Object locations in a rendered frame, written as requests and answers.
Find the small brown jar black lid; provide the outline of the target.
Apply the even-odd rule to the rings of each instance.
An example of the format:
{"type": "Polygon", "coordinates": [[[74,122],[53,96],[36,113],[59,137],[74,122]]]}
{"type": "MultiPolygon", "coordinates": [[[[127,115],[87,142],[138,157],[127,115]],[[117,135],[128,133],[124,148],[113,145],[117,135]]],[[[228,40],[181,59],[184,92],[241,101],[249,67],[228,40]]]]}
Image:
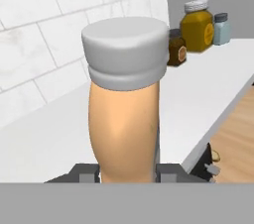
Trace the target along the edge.
{"type": "Polygon", "coordinates": [[[187,45],[180,29],[170,29],[169,66],[179,66],[187,59],[187,45]]]}

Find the pale blue jar grey lid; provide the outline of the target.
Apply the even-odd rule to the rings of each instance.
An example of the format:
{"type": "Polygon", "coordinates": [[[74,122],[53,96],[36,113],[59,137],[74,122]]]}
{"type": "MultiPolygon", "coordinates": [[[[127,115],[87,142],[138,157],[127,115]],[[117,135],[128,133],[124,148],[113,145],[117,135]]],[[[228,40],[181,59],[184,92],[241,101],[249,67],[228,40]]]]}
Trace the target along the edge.
{"type": "Polygon", "coordinates": [[[221,46],[230,42],[230,24],[227,13],[214,15],[214,37],[213,43],[221,46]]]}

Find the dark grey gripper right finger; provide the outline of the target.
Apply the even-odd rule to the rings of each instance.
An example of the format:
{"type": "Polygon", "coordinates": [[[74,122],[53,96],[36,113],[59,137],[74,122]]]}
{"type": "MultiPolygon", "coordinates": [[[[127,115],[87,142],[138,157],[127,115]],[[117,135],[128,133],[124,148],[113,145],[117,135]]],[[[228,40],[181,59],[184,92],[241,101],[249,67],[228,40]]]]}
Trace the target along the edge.
{"type": "Polygon", "coordinates": [[[196,171],[187,172],[180,164],[156,164],[157,183],[199,183],[210,178],[196,171]]]}

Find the yellow jar with white lid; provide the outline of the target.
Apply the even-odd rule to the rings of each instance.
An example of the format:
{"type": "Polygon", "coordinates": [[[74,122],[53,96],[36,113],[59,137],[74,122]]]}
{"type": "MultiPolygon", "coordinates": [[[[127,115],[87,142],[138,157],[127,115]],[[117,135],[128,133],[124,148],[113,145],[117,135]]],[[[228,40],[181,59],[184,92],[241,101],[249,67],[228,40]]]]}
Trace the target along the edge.
{"type": "Polygon", "coordinates": [[[213,16],[208,11],[208,0],[194,0],[185,4],[185,16],[181,20],[181,33],[187,50],[201,53],[213,40],[213,16]]]}

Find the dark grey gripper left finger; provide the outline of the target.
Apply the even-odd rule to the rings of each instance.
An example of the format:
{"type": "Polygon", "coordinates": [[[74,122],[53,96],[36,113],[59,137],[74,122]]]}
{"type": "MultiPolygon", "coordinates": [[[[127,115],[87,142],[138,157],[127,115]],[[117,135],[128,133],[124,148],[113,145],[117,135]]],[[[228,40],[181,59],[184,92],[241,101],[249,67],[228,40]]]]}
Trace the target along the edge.
{"type": "Polygon", "coordinates": [[[69,173],[51,179],[50,183],[100,183],[98,164],[75,164],[69,173]]]}

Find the beige shaker with grey cap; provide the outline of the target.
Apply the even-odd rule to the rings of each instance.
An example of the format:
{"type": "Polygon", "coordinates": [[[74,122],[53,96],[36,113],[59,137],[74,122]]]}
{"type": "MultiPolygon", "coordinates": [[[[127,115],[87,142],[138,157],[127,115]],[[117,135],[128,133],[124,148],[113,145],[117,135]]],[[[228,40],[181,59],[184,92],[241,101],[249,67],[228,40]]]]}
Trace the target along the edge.
{"type": "Polygon", "coordinates": [[[102,20],[81,32],[91,83],[88,129],[104,182],[152,182],[169,29],[154,18],[102,20]]]}

